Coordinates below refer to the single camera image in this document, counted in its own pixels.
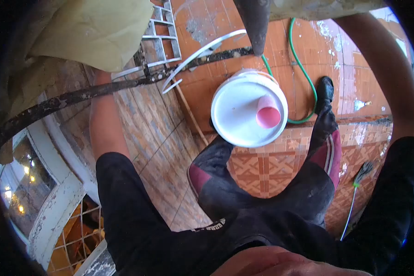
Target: black pants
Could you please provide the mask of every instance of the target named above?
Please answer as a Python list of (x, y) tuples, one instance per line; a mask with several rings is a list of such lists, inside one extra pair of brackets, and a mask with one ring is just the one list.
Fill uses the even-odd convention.
[(188, 177), (206, 214), (218, 220), (242, 208), (264, 205), (287, 210), (324, 226), (324, 216), (339, 183), (341, 144), (331, 106), (323, 108), (311, 135), (310, 148), (296, 177), (280, 194), (261, 199), (238, 187), (227, 170), (233, 145), (221, 136), (193, 161)]

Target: black shoe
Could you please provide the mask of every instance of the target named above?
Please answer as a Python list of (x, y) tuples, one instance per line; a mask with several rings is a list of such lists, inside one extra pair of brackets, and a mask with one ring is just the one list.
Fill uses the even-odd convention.
[(321, 77), (317, 83), (316, 88), (317, 103), (315, 113), (319, 114), (320, 111), (327, 105), (331, 105), (334, 97), (334, 85), (330, 77)]

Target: glass pane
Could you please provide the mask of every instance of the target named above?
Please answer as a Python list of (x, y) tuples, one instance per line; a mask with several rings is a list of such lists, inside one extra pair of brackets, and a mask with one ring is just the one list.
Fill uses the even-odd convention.
[(38, 212), (55, 181), (44, 168), (26, 136), (13, 152), (14, 160), (4, 166), (0, 177), (0, 193), (9, 216), (21, 232), (29, 237)]

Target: white bucket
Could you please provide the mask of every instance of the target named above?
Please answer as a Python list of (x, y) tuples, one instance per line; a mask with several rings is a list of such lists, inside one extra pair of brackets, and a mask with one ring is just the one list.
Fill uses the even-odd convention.
[[(264, 129), (256, 122), (258, 101), (269, 94), (281, 114), (279, 124)], [(223, 82), (211, 103), (213, 125), (226, 141), (240, 147), (261, 147), (273, 142), (287, 124), (287, 99), (269, 74), (243, 69)]]

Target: patterned floor tile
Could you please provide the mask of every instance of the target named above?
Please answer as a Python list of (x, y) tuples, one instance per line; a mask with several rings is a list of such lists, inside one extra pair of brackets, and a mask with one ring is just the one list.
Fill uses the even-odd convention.
[(192, 189), (188, 188), (176, 216), (170, 225), (170, 229), (179, 232), (199, 228), (205, 216), (206, 214), (199, 206)]

